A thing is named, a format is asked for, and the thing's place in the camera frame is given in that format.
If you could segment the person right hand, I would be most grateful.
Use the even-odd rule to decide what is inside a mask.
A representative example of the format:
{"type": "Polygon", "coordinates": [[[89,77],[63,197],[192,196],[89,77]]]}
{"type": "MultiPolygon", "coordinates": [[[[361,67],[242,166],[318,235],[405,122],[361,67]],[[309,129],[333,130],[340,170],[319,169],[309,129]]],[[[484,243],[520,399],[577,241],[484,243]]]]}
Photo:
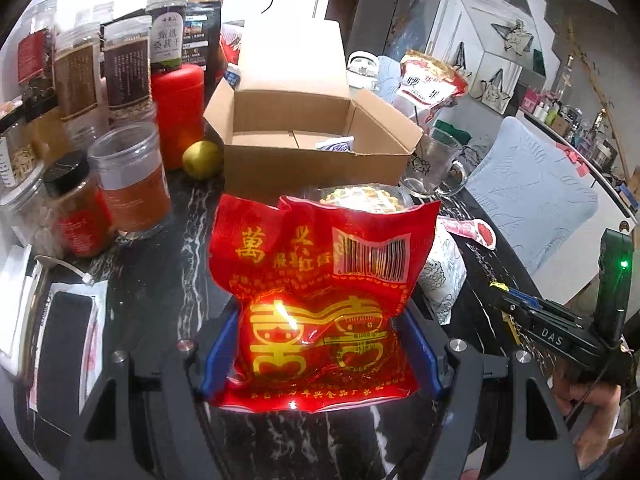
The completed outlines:
{"type": "Polygon", "coordinates": [[[608,447],[608,440],[620,408],[620,386],[599,382],[589,384],[572,382],[570,364],[559,361],[553,374],[551,391],[563,416],[568,416],[572,402],[585,397],[585,404],[593,407],[590,421],[574,444],[581,470],[586,470],[600,458],[608,447]]]}

